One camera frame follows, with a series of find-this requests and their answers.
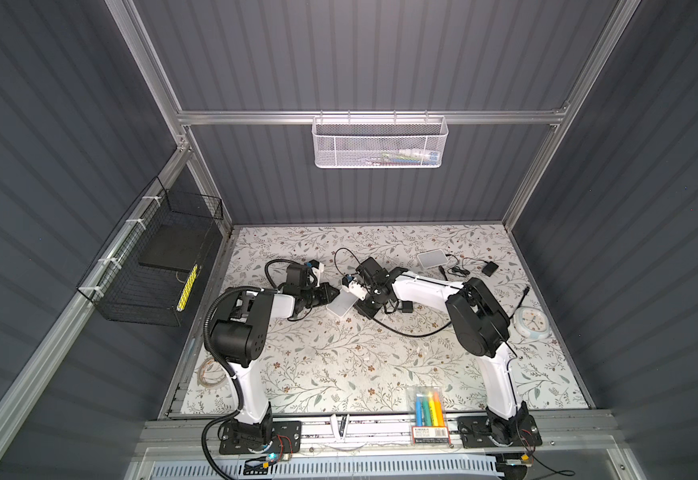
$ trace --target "floral pattern tablecloth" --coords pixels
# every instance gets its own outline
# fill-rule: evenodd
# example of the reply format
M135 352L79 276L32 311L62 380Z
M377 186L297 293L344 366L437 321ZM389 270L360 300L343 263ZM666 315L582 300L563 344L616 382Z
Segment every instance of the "floral pattern tablecloth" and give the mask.
M342 246L360 260L373 256L390 270L404 266L435 278L440 277L439 271L422 271L418 253L441 248L459 258L495 261L499 269L490 277L480 272L482 264L462 262L473 276L485 281L509 314L528 284L501 225L268 226L240 230L223 288L268 286L264 264L278 257L322 261L326 264L324 280L338 286L340 274L334 253ZM344 273L356 267L345 250L338 253L337 261ZM272 265L275 282L284 281L285 267ZM538 306L533 290L523 305ZM447 314L421 305L412 314L379 312L376 318L411 333L429 332L448 321ZM588 408L554 336L531 341L513 327L509 331L509 342L521 357L512 362L513 377L530 408ZM209 380L216 375L222 380L218 386L209 389L198 383L198 370L208 358L203 348L184 398L183 414L217 414L232 409L229 382L218 368L211 365L204 375ZM299 322L272 320L260 361L264 386L276 412L402 412L408 409L408 386L440 386L450 411L484 408L486 403L475 357L461 348L451 327L429 338L409 339L354 310L338 320L322 306Z

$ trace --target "highlighter pack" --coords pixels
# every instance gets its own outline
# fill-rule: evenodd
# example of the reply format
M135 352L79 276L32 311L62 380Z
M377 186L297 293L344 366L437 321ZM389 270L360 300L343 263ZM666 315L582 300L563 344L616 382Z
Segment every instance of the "highlighter pack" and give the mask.
M450 443L450 432L442 407L442 389L434 386L410 387L407 389L407 400L412 413L412 443Z

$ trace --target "gray wall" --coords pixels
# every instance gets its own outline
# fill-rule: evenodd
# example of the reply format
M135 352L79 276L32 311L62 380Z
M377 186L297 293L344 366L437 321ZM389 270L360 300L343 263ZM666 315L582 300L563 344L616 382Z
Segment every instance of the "gray wall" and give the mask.
M236 224L298 224L500 220L548 126L454 125L440 168L374 170L315 167L309 127L193 130Z
M137 0L185 110L561 107L612 0ZM442 166L314 166L306 127L194 127L237 224L500 220L543 126L451 126Z
M103 2L0 2L0 398L173 150ZM181 335L91 319L0 478L114 478Z
M650 478L698 478L698 2L643 2L515 233Z

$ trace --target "clock face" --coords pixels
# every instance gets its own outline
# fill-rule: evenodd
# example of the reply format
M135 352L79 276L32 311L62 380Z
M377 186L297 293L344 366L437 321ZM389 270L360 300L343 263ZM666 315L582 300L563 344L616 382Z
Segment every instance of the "clock face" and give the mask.
M548 328L546 315L535 309L525 309L522 312L522 323L533 332L545 332Z

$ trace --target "yellow highlighter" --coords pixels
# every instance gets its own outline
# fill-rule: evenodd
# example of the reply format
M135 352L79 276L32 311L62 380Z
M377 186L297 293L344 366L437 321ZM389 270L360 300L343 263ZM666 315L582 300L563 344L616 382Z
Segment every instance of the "yellow highlighter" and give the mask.
M434 406L434 398L432 397L432 394L429 394L429 410L432 413L432 425L435 427L442 427L444 426L443 424L440 423L440 416L437 415L437 409Z
M442 403L440 402L440 393L434 392L434 408L437 409L437 421L441 427L445 426L445 416L442 414Z

